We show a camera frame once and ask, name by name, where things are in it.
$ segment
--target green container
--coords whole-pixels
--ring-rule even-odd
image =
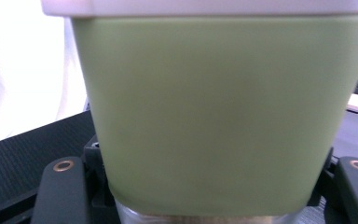
[[[306,205],[358,78],[358,15],[72,22],[121,203],[222,217]]]

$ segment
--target white fabric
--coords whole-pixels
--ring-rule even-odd
[[[83,111],[69,23],[39,1],[0,0],[0,140]]]

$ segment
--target glass base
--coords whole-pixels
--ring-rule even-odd
[[[302,212],[300,211],[283,216],[266,217],[188,217],[188,216],[163,216],[145,215],[131,210],[118,200],[116,207],[122,224],[291,224],[297,223]]]

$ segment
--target white lid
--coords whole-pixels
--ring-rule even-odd
[[[70,17],[358,13],[358,0],[42,0],[42,5],[46,14]]]

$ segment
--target container lid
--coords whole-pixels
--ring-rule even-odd
[[[144,17],[358,14],[358,0],[42,0],[48,15]]]

